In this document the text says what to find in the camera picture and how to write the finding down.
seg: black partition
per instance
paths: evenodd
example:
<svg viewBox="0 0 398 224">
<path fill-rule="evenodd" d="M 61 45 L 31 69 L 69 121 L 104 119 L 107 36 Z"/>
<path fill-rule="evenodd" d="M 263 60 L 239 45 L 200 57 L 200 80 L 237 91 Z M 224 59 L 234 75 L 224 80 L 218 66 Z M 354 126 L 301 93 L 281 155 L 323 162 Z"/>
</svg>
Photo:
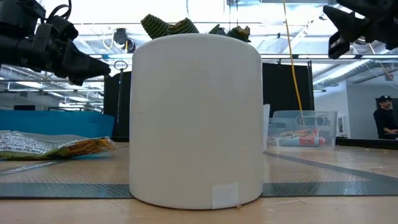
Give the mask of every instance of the black partition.
<svg viewBox="0 0 398 224">
<path fill-rule="evenodd" d="M 294 66 L 303 110 L 314 110 L 312 66 Z M 262 96 L 270 104 L 270 117 L 275 111 L 300 110 L 291 65 L 262 64 Z"/>
<path fill-rule="evenodd" d="M 115 117 L 112 140 L 117 142 L 128 142 L 130 124 L 131 71 L 123 73 L 118 122 L 119 79 L 120 73 L 105 80 L 104 114 Z"/>
</svg>

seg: white label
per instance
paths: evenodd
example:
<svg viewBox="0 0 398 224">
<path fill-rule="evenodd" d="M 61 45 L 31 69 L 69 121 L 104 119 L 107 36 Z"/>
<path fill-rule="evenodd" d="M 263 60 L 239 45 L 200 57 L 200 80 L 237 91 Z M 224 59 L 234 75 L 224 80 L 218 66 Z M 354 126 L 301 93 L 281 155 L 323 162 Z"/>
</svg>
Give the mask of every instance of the white label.
<svg viewBox="0 0 398 224">
<path fill-rule="evenodd" d="M 18 134 L 5 134 L 0 138 L 0 151 L 24 152 L 40 155 L 64 144 L 64 142 L 53 143 L 40 141 Z"/>
<path fill-rule="evenodd" d="M 230 208 L 239 205 L 238 183 L 214 185 L 211 193 L 212 209 Z"/>
</svg>

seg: yellow cable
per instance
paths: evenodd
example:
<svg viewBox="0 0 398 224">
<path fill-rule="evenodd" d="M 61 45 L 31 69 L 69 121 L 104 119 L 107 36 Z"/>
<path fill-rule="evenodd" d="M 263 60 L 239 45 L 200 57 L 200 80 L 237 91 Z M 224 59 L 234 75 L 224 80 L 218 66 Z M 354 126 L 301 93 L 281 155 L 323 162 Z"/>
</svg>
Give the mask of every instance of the yellow cable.
<svg viewBox="0 0 398 224">
<path fill-rule="evenodd" d="M 295 73 L 294 64 L 293 64 L 292 44 L 290 43 L 289 25 L 288 25 L 288 23 L 287 23 L 286 0 L 282 0 L 282 2 L 284 3 L 285 23 L 286 23 L 286 32 L 287 32 L 287 42 L 289 43 L 290 62 L 291 62 L 291 64 L 292 64 L 292 75 L 293 75 L 293 81 L 294 81 L 294 88 L 296 89 L 298 107 L 300 108 L 300 111 L 302 111 L 302 110 L 303 110 L 303 107 L 302 107 L 302 105 L 301 105 L 299 87 L 297 86 L 296 73 Z"/>
</svg>

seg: table surface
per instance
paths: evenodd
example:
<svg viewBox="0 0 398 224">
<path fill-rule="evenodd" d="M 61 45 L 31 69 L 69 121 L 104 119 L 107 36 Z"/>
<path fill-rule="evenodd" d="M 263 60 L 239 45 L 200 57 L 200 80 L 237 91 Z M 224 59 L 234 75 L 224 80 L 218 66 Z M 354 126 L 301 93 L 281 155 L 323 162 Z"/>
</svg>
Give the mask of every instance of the table surface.
<svg viewBox="0 0 398 224">
<path fill-rule="evenodd" d="M 398 178 L 398 151 L 337 147 L 271 152 Z M 133 199 L 2 200 L 0 223 L 389 224 L 397 223 L 397 205 L 398 197 L 280 197 L 260 198 L 240 208 L 186 211 Z"/>
</svg>

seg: clear plastic bin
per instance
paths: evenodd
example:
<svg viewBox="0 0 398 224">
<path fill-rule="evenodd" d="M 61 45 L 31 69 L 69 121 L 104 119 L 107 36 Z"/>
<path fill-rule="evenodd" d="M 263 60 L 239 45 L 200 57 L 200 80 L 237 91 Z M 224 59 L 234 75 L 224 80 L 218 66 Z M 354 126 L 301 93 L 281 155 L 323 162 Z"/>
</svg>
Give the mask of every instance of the clear plastic bin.
<svg viewBox="0 0 398 224">
<path fill-rule="evenodd" d="M 336 127 L 336 111 L 276 111 L 269 121 L 267 145 L 334 149 Z"/>
</svg>

